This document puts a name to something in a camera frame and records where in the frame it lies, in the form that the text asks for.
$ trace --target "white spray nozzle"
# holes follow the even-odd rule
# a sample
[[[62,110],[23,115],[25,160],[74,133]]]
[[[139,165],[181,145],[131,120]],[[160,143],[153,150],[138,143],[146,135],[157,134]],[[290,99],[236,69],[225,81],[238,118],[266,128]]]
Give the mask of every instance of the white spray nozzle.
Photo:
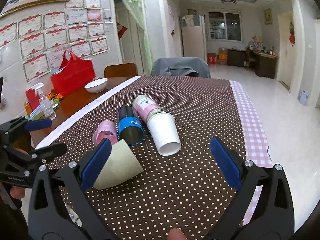
[[[42,82],[35,84],[34,86],[32,86],[31,88],[35,90],[36,95],[39,93],[43,93],[42,91],[42,87],[44,86],[44,84]]]

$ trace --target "pink cup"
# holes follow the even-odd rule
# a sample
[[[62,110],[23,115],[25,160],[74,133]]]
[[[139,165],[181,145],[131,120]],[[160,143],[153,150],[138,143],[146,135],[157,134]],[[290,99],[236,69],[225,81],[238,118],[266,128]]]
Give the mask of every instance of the pink cup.
[[[111,144],[118,141],[116,126],[113,122],[106,120],[102,121],[96,131],[93,133],[92,141],[97,146],[103,138],[110,140]]]

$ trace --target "blue cup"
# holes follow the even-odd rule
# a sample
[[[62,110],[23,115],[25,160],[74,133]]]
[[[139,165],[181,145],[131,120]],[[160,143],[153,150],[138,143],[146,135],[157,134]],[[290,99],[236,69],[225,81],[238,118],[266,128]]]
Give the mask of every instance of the blue cup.
[[[144,138],[144,131],[137,112],[131,106],[123,106],[118,110],[119,139],[127,145],[136,145]]]

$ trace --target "ceiling light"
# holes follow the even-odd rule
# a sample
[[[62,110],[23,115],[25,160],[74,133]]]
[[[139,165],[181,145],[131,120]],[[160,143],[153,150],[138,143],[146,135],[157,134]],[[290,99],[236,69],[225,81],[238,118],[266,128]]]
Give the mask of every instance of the ceiling light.
[[[224,4],[230,4],[230,5],[234,5],[237,3],[236,0],[221,0],[221,2]]]

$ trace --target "pink label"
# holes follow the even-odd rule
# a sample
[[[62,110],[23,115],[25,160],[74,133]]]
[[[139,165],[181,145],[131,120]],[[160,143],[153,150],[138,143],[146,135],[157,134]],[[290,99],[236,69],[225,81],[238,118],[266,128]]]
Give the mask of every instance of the pink label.
[[[134,104],[133,108],[138,112],[141,119],[146,123],[148,114],[153,109],[158,109],[161,107],[150,98],[142,98],[138,100],[136,104]]]

